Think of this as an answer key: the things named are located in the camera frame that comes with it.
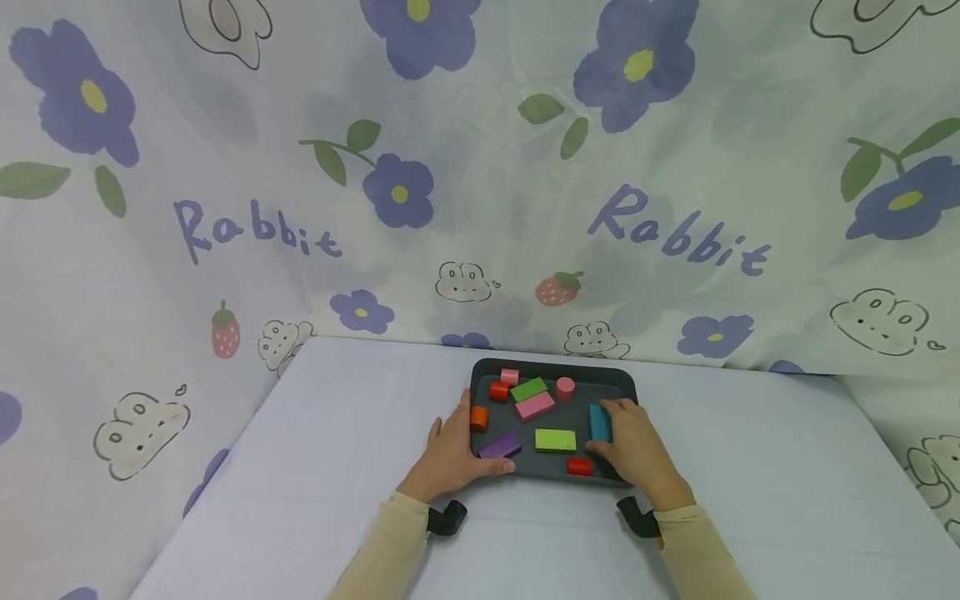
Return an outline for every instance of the pink block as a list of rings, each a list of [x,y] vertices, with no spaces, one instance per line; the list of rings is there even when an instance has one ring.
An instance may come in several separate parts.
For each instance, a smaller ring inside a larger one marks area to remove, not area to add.
[[[569,377],[561,377],[557,379],[557,400],[560,402],[567,402],[573,397],[573,389],[576,385],[573,383],[573,379]]]
[[[553,397],[551,397],[549,393],[540,392],[536,396],[528,397],[522,402],[514,404],[514,406],[516,407],[516,413],[519,415],[520,420],[526,422],[533,417],[553,410],[553,408],[557,406],[557,403],[553,401]]]
[[[517,369],[502,369],[500,370],[500,381],[509,386],[518,385],[520,383],[520,371]]]

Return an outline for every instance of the sleeve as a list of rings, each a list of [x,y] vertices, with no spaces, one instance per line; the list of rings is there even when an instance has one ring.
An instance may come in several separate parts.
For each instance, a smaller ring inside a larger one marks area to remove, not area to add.
[[[663,559],[683,600],[756,600],[707,511],[687,506],[654,517]]]
[[[400,492],[380,505],[373,528],[328,600],[402,598],[426,548],[429,506]]]

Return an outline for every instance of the gray tray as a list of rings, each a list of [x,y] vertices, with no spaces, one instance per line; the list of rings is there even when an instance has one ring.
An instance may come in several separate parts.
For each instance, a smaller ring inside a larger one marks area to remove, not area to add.
[[[522,422],[516,414],[512,396],[506,402],[490,399],[490,384],[500,378],[501,369],[518,369],[520,383],[541,377],[546,382],[557,406],[550,412]],[[573,398],[567,402],[557,400],[557,379],[570,377],[576,384]],[[629,488],[616,470],[598,456],[588,454],[584,444],[589,437],[589,406],[601,398],[627,397],[636,402],[636,385],[626,372],[605,367],[583,367],[552,363],[531,363],[500,358],[484,358],[473,366],[470,379],[470,398],[473,404],[488,411],[487,431],[470,434],[470,451],[474,454],[500,436],[513,431],[523,448],[512,460],[516,474],[540,479],[556,479],[588,485]],[[577,435],[577,451],[574,453],[537,452],[534,446],[535,429],[572,429]],[[568,456],[588,457],[593,463],[590,477],[566,473]]]

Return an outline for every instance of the lime green block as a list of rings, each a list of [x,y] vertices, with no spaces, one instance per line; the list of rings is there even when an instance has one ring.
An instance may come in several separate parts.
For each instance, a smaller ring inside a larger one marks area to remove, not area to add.
[[[522,402],[528,397],[533,397],[540,392],[546,392],[546,384],[537,377],[530,381],[524,381],[520,385],[510,389],[510,395],[514,397],[514,402]]]
[[[577,434],[570,429],[537,429],[534,446],[537,452],[576,452]]]

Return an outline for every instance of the fabric backdrop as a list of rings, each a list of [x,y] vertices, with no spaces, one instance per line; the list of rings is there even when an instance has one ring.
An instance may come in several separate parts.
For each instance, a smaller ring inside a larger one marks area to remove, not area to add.
[[[125,598],[320,332],[844,375],[957,527],[955,2],[4,3],[0,596]]]

